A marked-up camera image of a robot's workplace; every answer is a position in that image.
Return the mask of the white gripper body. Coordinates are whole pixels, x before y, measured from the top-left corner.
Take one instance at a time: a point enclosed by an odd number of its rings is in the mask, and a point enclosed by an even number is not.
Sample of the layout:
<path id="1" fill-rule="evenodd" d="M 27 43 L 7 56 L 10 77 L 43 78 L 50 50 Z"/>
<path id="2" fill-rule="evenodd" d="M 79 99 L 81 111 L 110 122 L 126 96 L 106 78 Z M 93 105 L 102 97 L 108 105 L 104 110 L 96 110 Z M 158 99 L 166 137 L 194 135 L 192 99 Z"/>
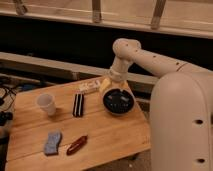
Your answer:
<path id="1" fill-rule="evenodd" d="M 105 93 L 113 87 L 121 88 L 127 78 L 129 66 L 125 65 L 112 65 L 109 69 L 107 76 L 101 82 L 99 87 L 100 93 Z"/>

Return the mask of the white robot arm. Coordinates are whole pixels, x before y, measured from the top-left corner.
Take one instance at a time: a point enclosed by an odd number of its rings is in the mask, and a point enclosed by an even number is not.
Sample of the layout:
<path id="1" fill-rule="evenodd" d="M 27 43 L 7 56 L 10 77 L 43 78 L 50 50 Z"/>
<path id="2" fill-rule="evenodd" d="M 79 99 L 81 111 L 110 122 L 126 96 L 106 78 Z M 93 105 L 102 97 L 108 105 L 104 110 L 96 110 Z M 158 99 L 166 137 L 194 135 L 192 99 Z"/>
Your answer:
<path id="1" fill-rule="evenodd" d="M 114 82 L 137 64 L 158 78 L 150 100 L 152 171 L 213 171 L 213 71 L 146 51 L 134 39 L 112 45 Z"/>

